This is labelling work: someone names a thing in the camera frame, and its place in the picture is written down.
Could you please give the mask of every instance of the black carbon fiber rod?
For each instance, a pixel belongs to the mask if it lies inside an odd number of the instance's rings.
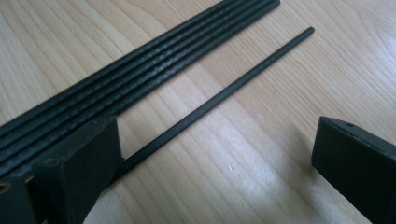
[[[197,23],[202,22],[207,19],[207,17],[217,14],[220,10],[226,8],[229,4],[231,4],[233,0],[224,0],[213,7],[205,10],[204,12],[198,14],[197,16],[189,19],[181,23],[179,26],[173,28],[172,30],[164,33],[163,35],[158,36],[157,38],[149,41],[147,44],[143,45],[142,47],[132,51],[131,53],[123,56],[122,58],[116,60],[114,63],[106,66],[105,68],[99,70],[98,72],[94,73],[93,75],[83,79],[79,83],[75,84],[71,88],[62,91],[61,93],[57,94],[56,96],[48,99],[45,103],[36,106],[35,108],[27,111],[26,113],[22,114],[21,116],[16,117],[15,119],[11,120],[10,122],[4,124],[0,128],[0,137],[4,134],[12,131],[13,129],[19,127],[24,122],[29,121],[33,117],[37,116],[38,114],[45,113],[54,105],[59,104],[64,99],[73,96],[76,92],[85,89],[87,86],[92,84],[94,81],[100,79],[101,77],[105,76],[106,74],[114,71],[117,68],[124,66],[125,64],[129,63],[131,60],[135,60],[136,58],[141,57],[143,54],[147,52],[147,50],[152,50],[158,48],[160,45],[165,44],[167,45],[167,41],[172,40],[179,35],[189,30],[192,26],[195,26]]]
[[[161,66],[153,68],[150,70],[151,75],[143,76],[143,79],[138,79],[140,83],[133,81],[128,85],[124,85],[116,94],[101,100],[99,102],[100,104],[92,105],[83,113],[70,116],[73,120],[72,123],[68,123],[67,125],[63,124],[55,129],[51,129],[48,133],[44,133],[45,137],[38,138],[7,161],[0,163],[0,175],[26,175],[30,171],[30,166],[32,162],[35,161],[36,156],[47,150],[52,144],[56,143],[57,140],[73,132],[79,125],[97,117],[119,114],[131,104],[154,90],[166,79],[172,77],[176,72],[195,62],[198,58],[204,56],[210,50],[231,38],[262,15],[271,11],[271,9],[275,8],[278,4],[279,1],[274,1],[265,7],[254,7],[254,11],[248,11],[248,14],[245,12],[247,17],[242,21],[234,21],[230,28],[222,30],[218,35],[203,38],[200,40],[201,42],[194,42],[191,47],[182,50],[181,53],[176,54],[175,57],[170,57],[166,63],[162,63]]]
[[[129,61],[124,66],[114,69],[113,71],[107,73],[105,76],[97,79],[89,86],[84,89],[76,91],[71,97],[63,99],[56,105],[48,107],[45,112],[37,114],[28,121],[24,122],[13,130],[4,133],[0,137],[0,148],[7,147],[8,145],[18,141],[25,135],[30,134],[35,131],[38,127],[41,127],[46,122],[52,119],[60,119],[60,116],[69,108],[76,108],[80,102],[84,102],[87,98],[98,99],[98,95],[106,95],[106,91],[103,88],[116,89],[117,86],[124,82],[125,78],[134,78],[142,75],[142,71],[150,68],[155,63],[164,61],[169,55],[181,50],[184,46],[204,35],[208,32],[210,28],[216,26],[217,24],[222,24],[228,19],[235,16],[237,13],[247,7],[248,4],[256,4],[257,0],[254,1],[243,1],[237,0],[233,1],[230,5],[220,10],[218,13],[211,15],[206,20],[192,26],[189,30],[181,33],[175,38],[158,46],[158,48],[150,49],[134,60]],[[0,162],[6,160],[13,152],[7,151],[0,155]]]
[[[223,102],[225,99],[227,99],[230,95],[232,95],[234,92],[238,91],[241,89],[244,85],[246,85],[250,80],[252,80],[254,77],[259,75],[262,71],[267,69],[269,66],[274,64],[277,60],[282,58],[285,54],[290,52],[292,49],[294,49],[296,46],[298,46],[300,43],[302,43],[304,40],[306,40],[309,36],[311,36],[315,32],[315,29],[310,27],[304,32],[302,32],[300,35],[292,39],[288,44],[286,44],[284,47],[273,53],[271,56],[269,56],[267,59],[265,59],[263,62],[259,63],[256,65],[253,69],[248,71],[246,74],[238,78],[235,82],[230,84],[228,87],[226,87],[224,90],[220,91],[218,94],[210,98],[208,101],[206,101],[203,105],[199,106],[197,109],[192,111],[188,116],[186,116],[184,119],[176,123],[174,126],[169,128],[166,132],[162,133],[160,136],[155,138],[153,141],[142,147],[140,150],[138,150],[134,155],[132,155],[130,158],[125,160],[121,166],[118,168],[116,173],[113,176],[112,181],[110,182],[110,185],[119,180],[121,177],[123,177],[125,174],[127,174],[129,171],[134,169],[138,164],[140,164],[142,161],[144,161],[146,158],[148,158],[150,155],[152,155],[154,152],[156,152],[158,149],[163,147],[165,144],[167,144],[169,141],[171,141],[173,138],[175,138],[178,134],[183,132],[185,129],[190,127],[196,120],[204,116],[207,112],[209,112],[211,109],[219,105],[221,102]]]

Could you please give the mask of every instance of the light wood surface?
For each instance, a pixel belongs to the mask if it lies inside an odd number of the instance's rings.
[[[0,123],[218,0],[0,2]],[[368,223],[310,165],[319,116],[396,144],[396,2],[282,1],[118,118],[129,157],[316,33],[106,191],[85,223]]]

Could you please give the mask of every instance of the black plastic part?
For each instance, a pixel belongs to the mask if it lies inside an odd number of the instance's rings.
[[[0,223],[37,223],[29,193],[22,178],[0,179]]]
[[[115,118],[82,126],[43,155],[33,171],[49,195],[49,222],[82,223],[122,161]]]
[[[396,146],[321,117],[312,165],[373,223],[396,223]]]
[[[39,189],[34,180],[27,182],[26,187],[29,191],[30,203],[35,211],[37,223],[48,224],[48,222],[44,221],[54,211],[50,203],[49,193],[43,189]]]

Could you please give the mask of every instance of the wooden table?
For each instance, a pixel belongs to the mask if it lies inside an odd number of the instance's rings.
[[[0,2],[0,123],[218,0]],[[299,34],[299,48],[106,191],[86,223],[367,223],[310,165],[319,116],[396,144],[393,0],[286,1],[119,119],[129,157]]]

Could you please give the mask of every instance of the black strip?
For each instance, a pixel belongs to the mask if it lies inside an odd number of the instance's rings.
[[[87,103],[91,99],[83,101],[80,103],[81,106],[85,104],[90,106],[87,110],[83,110],[82,113],[78,113],[77,109],[72,107],[71,110],[67,111],[65,117],[57,117],[57,119],[45,123],[43,127],[38,127],[33,132],[30,132],[30,137],[22,138],[8,146],[8,149],[11,148],[11,153],[4,154],[12,157],[0,163],[0,176],[21,176],[27,174],[37,156],[60,139],[69,135],[80,125],[98,117],[119,114],[154,90],[166,79],[172,77],[176,72],[204,56],[279,4],[279,1],[272,1],[270,5],[266,5],[268,1],[259,2],[259,4],[254,4],[250,9],[243,11],[241,15],[236,17],[238,19],[231,18],[224,22],[219,29],[213,28],[214,31],[210,31],[209,35],[194,41],[193,44],[183,48],[181,52],[175,53],[166,62],[148,70],[142,77],[137,77],[124,83],[115,93],[107,95],[103,99],[101,98],[97,104]]]
[[[202,20],[207,20],[208,16],[218,13],[219,10],[227,7],[227,5],[230,4],[230,2],[232,2],[232,1],[233,0],[225,0],[215,6],[207,9],[206,11],[200,13],[199,15],[189,19],[188,21],[183,22],[182,24],[180,24],[179,26],[170,30],[169,32],[166,32],[165,34],[160,35],[159,37],[151,40],[150,42],[148,42],[144,46],[140,47],[139,49],[136,49],[136,50],[132,51],[131,53],[125,55],[124,57],[116,60],[114,63],[99,70],[95,74],[85,78],[84,80],[80,81],[73,87],[48,99],[44,104],[39,105],[39,106],[27,111],[26,113],[22,114],[21,116],[15,118],[14,120],[4,124],[0,129],[0,137],[2,137],[4,134],[7,134],[8,132],[18,128],[24,122],[27,122],[30,119],[33,119],[38,114],[45,113],[52,106],[59,104],[62,100],[72,96],[77,91],[83,90],[84,88],[89,86],[91,83],[93,83],[97,79],[99,79],[103,76],[106,76],[108,73],[114,71],[117,68],[124,66],[125,64],[129,63],[131,60],[141,57],[142,54],[146,53],[148,50],[156,49],[160,45],[163,45],[163,44],[166,45],[166,43],[167,43],[166,41],[172,40],[173,38],[176,38],[180,34],[183,34],[183,32],[185,32],[186,29],[190,29],[191,26],[196,25],[196,23],[198,23]]]
[[[250,1],[250,4],[255,4],[256,1]],[[83,109],[88,107],[87,103],[88,98],[91,98],[90,102],[97,101],[99,96],[103,96],[108,94],[108,91],[103,91],[103,88],[111,88],[112,90],[116,90],[124,79],[132,79],[142,75],[143,71],[149,69],[151,66],[154,66],[156,63],[160,63],[165,61],[165,58],[169,57],[173,53],[178,50],[182,50],[187,44],[192,42],[194,39],[199,36],[204,35],[208,30],[207,27],[213,27],[213,24],[218,24],[219,21],[225,22],[226,20],[235,16],[235,8],[240,10],[241,1],[234,1],[229,6],[223,8],[218,13],[211,15],[206,20],[202,21],[199,24],[191,27],[189,30],[175,36],[169,41],[163,43],[155,49],[148,50],[144,54],[140,55],[138,58],[134,58],[129,61],[127,64],[114,69],[113,71],[107,73],[105,76],[102,76],[96,79],[89,86],[84,87],[82,90],[78,90],[66,99],[63,99],[58,104],[49,107],[50,104],[44,103],[41,107],[43,113],[35,115],[33,118],[30,118],[23,124],[15,127],[12,131],[8,131],[7,133],[3,133],[0,137],[0,148],[8,147],[10,144],[16,141],[22,141],[26,145],[29,142],[25,140],[20,140],[26,135],[29,135],[29,141],[35,141],[39,136],[37,133],[37,129],[41,127],[50,128],[47,122],[56,120],[55,122],[61,123],[63,119],[70,118],[70,109]],[[35,132],[35,138],[29,133]],[[0,154],[0,162],[6,160],[9,156],[15,153],[17,149],[14,147],[13,150],[8,151],[7,153]]]
[[[160,136],[155,138],[153,141],[142,147],[138,150],[134,155],[125,160],[119,169],[114,174],[113,180],[110,185],[119,180],[123,175],[127,174],[130,170],[134,169],[138,164],[140,164],[143,160],[148,158],[158,149],[163,147],[166,143],[176,137],[178,134],[187,129],[190,125],[192,125],[196,120],[201,118],[207,112],[209,112],[212,108],[219,105],[222,101],[224,101],[227,97],[232,95],[234,92],[241,89],[245,84],[247,84],[251,79],[259,75],[262,71],[267,69],[277,60],[279,60],[286,53],[291,51],[294,47],[299,45],[301,42],[306,40],[309,36],[311,36],[315,32],[315,29],[310,27],[305,30],[303,33],[292,39],[288,44],[284,47],[273,53],[263,62],[256,65],[253,69],[248,71],[246,74],[238,78],[231,85],[226,87],[224,90],[210,98],[203,105],[199,106],[197,109],[192,111],[187,117],[176,123],[166,132],[162,133]]]

